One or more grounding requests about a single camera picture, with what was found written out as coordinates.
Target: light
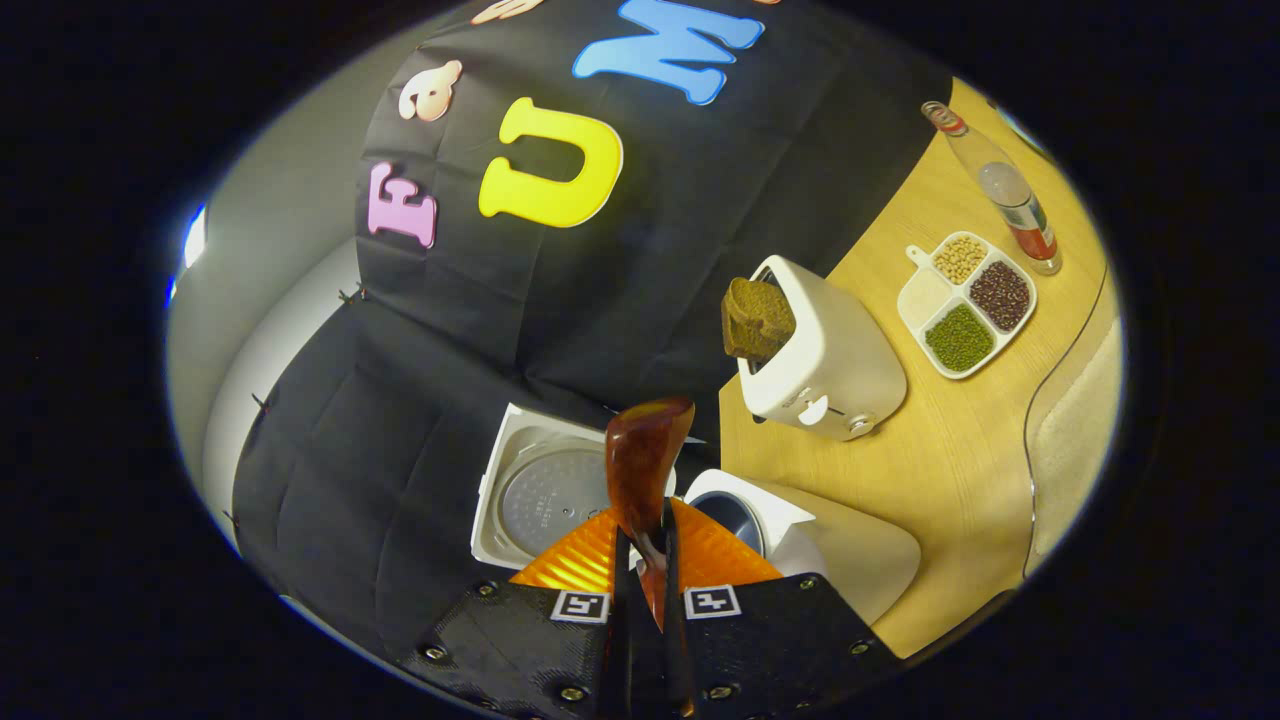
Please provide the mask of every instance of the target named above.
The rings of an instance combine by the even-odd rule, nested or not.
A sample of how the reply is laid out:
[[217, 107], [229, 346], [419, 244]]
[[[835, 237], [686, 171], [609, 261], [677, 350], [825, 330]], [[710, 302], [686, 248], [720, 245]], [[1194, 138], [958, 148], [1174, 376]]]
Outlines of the light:
[[187, 231], [187, 245], [182, 250], [182, 258], [189, 268], [195, 264], [196, 258], [205, 251], [205, 206], [200, 206], [200, 213], [196, 219], [191, 222], [191, 229]]

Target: black cloth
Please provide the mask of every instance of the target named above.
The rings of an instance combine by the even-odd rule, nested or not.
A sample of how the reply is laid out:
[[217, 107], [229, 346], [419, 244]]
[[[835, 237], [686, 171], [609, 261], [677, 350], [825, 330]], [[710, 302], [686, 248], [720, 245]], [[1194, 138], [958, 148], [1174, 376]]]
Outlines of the black cloth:
[[[481, 26], [486, 3], [444, 15], [392, 78], [357, 167], [356, 225], [369, 300], [340, 307], [285, 369], [237, 468], [244, 559], [278, 592], [393, 660], [481, 578], [470, 529], [480, 475], [508, 402], [602, 428], [611, 409], [667, 395], [698, 413], [681, 489], [718, 462], [728, 281], [781, 254], [822, 275], [844, 258], [933, 137], [919, 114], [951, 77], [852, 19], [809, 3], [698, 0], [767, 29], [719, 96], [598, 74], [590, 42], [646, 32], [618, 3], [547, 0]], [[399, 87], [458, 59], [448, 113], [402, 120]], [[625, 164], [608, 204], [573, 228], [484, 218], [488, 163], [570, 179], [564, 143], [498, 142], [507, 108], [611, 124]], [[439, 204], [435, 243], [365, 225], [369, 172], [394, 163]]]

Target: bottle cap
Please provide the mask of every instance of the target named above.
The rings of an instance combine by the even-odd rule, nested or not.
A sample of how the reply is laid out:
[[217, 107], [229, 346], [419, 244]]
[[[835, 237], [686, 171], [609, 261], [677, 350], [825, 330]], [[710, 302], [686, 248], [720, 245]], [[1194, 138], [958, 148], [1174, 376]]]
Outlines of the bottle cap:
[[933, 123], [933, 127], [947, 135], [963, 135], [966, 129], [960, 115], [956, 115], [951, 111], [951, 108], [937, 100], [929, 100], [924, 105], [920, 105], [920, 111]]

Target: wooden table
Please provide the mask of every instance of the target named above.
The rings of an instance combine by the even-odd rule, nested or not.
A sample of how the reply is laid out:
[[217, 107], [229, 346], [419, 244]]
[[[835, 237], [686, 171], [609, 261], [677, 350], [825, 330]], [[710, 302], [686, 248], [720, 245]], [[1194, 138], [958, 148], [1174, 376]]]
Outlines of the wooden table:
[[[1066, 178], [959, 79], [950, 105], [1012, 158], [1057, 233], [1062, 269], [1032, 275], [1039, 297], [1021, 333], [986, 368], [957, 382], [933, 369], [899, 318], [899, 291], [915, 272], [908, 245], [932, 251], [964, 229], [1015, 260], [1025, 258], [938, 133], [828, 275], [861, 300], [896, 350], [908, 378], [902, 406], [870, 436], [840, 443], [778, 423], [756, 424], [737, 377], [719, 392], [726, 471], [842, 502], [919, 541], [915, 579], [874, 625], [904, 657], [1021, 582], [1032, 527], [1027, 409], [1084, 325], [1106, 266], [1097, 232]], [[923, 115], [920, 122], [927, 122]]]

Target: blue letter m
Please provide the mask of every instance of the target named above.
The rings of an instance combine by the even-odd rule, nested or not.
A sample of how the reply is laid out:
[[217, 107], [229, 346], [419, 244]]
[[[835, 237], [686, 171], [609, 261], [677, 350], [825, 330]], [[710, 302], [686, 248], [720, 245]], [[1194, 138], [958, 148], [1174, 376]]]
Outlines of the blue letter m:
[[742, 50], [764, 32], [764, 24], [664, 0], [627, 0], [618, 15], [654, 35], [600, 40], [588, 45], [573, 61], [573, 77], [595, 73], [635, 76], [685, 91], [694, 105], [716, 99], [724, 86], [724, 73], [714, 68], [691, 70], [676, 63], [732, 63], [733, 55], [698, 32], [721, 38]]

